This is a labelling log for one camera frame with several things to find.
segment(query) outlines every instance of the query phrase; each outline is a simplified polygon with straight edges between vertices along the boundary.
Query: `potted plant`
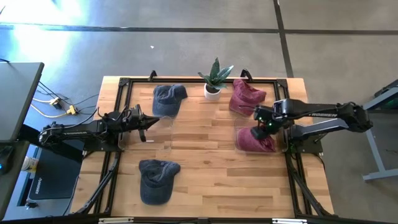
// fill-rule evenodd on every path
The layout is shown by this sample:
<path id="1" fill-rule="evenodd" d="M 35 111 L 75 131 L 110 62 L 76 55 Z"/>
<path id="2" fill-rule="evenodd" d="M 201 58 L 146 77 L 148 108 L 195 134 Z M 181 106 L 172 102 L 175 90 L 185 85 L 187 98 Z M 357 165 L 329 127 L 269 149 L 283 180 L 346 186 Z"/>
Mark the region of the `potted plant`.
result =
<path id="1" fill-rule="evenodd" d="M 211 67 L 210 75 L 203 75 L 201 72 L 198 72 L 199 76 L 205 79 L 206 82 L 205 98 L 207 100 L 214 101 L 220 98 L 221 89 L 226 88 L 226 85 L 223 82 L 231 73 L 233 67 L 234 66 L 231 65 L 220 70 L 220 63 L 218 58 L 216 58 L 216 61 Z"/>

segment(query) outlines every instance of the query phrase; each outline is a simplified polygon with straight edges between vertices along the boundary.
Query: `wood plank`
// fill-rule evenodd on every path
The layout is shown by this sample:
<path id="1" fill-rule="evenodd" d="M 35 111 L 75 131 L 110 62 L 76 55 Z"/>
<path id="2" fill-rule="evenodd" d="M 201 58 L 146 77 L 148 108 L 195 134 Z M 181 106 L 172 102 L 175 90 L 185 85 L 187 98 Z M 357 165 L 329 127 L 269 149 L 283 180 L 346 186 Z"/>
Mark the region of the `wood plank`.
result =
<path id="1" fill-rule="evenodd" d="M 113 110 L 119 78 L 104 77 L 98 97 L 100 113 Z M 152 115 L 153 89 L 156 85 L 163 85 L 161 80 L 164 78 L 170 77 L 156 77 L 154 83 L 135 83 L 130 105 L 140 104 L 145 114 Z M 287 83 L 291 98 L 307 101 L 301 78 L 288 78 Z M 241 116 L 229 110 L 232 85 L 228 84 L 228 88 L 222 90 L 218 102 L 205 100 L 202 83 L 184 85 L 188 98 L 182 101 L 171 129 L 151 127 L 146 136 L 155 141 L 152 144 L 141 143 L 135 131 L 124 135 L 120 145 L 125 151 L 119 166 L 112 216 L 292 217 L 294 213 L 284 155 L 244 154 L 235 150 L 236 119 L 246 119 L 243 123 L 238 120 L 243 126 L 255 126 L 256 121 L 252 116 Z M 272 106 L 275 101 L 273 86 L 255 84 L 253 87 L 266 91 L 266 100 L 262 104 Z M 126 93 L 123 90 L 122 102 Z M 312 118 L 302 118 L 297 123 L 311 124 Z M 279 136 L 273 137 L 277 140 L 277 148 L 281 150 L 283 145 L 279 143 Z M 165 147 L 170 142 L 171 148 Z M 72 212 L 86 202 L 98 185 L 103 157 L 102 152 L 95 152 L 83 161 Z M 308 187 L 322 205 L 333 213 L 321 162 L 313 155 L 304 154 L 302 157 Z M 175 161 L 182 167 L 175 176 L 172 197 L 165 205 L 151 206 L 141 201 L 138 165 L 143 159 Z M 297 191 L 300 207 L 303 208 L 298 187 Z"/>

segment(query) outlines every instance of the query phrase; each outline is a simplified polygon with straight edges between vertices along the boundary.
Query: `succulent plant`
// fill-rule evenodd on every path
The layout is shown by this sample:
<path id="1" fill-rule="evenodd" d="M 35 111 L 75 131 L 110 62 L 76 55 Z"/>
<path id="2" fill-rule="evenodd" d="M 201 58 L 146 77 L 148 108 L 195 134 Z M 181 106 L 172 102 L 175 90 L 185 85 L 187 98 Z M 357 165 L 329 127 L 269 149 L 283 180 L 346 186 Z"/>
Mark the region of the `succulent plant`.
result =
<path id="1" fill-rule="evenodd" d="M 234 66 L 231 65 L 220 70 L 220 63 L 218 61 L 218 58 L 216 58 L 216 61 L 211 67 L 210 75 L 203 75 L 201 72 L 198 72 L 198 74 L 200 77 L 205 79 L 205 82 L 210 88 L 220 90 L 222 88 L 226 88 L 226 85 L 223 82 L 231 73 L 233 67 Z"/>

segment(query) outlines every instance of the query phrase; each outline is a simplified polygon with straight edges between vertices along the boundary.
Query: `white pot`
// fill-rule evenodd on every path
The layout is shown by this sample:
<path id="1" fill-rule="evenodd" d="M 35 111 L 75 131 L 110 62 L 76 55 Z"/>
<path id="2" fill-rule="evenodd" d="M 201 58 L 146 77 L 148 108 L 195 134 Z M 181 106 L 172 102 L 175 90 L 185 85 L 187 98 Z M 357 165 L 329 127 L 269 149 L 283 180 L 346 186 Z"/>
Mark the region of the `white pot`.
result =
<path id="1" fill-rule="evenodd" d="M 210 100 L 210 101 L 218 100 L 220 98 L 220 96 L 221 96 L 221 90 L 218 90 L 218 92 L 216 92 L 216 93 L 209 93 L 207 91 L 207 89 L 206 89 L 206 86 L 207 86 L 207 84 L 205 84 L 205 87 L 204 87 L 204 89 L 205 89 L 205 98 L 207 100 Z"/>

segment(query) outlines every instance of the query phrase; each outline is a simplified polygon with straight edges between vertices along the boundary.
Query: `concrete floor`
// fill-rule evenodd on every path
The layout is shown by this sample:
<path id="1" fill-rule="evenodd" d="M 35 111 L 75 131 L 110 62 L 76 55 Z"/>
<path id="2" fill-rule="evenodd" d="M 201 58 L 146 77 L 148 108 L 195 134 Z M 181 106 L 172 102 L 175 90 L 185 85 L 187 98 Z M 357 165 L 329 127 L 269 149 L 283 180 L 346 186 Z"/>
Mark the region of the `concrete floor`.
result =
<path id="1" fill-rule="evenodd" d="M 395 0 L 279 3 L 286 29 L 398 28 Z M 105 27 L 278 27 L 272 0 L 18 0 L 9 1 L 0 22 Z M 286 38 L 294 77 L 305 79 L 312 103 L 365 103 L 375 91 L 398 77 L 395 35 Z M 235 65 L 232 76 L 247 68 L 254 77 L 286 77 L 279 34 L 67 32 L 19 26 L 14 30 L 0 29 L 0 46 L 0 58 L 44 62 L 41 81 L 74 102 L 98 93 L 104 75 L 149 75 L 151 70 L 159 75 L 196 75 L 207 71 L 215 57 L 220 58 L 221 66 Z M 94 98 L 84 106 L 95 103 Z M 58 113 L 39 106 L 46 113 Z M 82 119 L 84 116 L 80 115 L 57 121 L 75 123 Z M 41 128 L 51 119 L 30 110 L 25 122 Z M 363 174 L 376 171 L 365 135 L 331 133 L 322 144 L 335 213 L 341 217 L 396 222 L 398 177 L 362 181 Z M 390 156 L 398 161 L 397 154 Z M 398 162 L 390 166 L 397 167 Z M 59 215 L 66 203 L 43 202 L 41 211 L 33 209 L 24 215 Z M 8 211 L 7 215 L 12 219 L 16 213 Z"/>

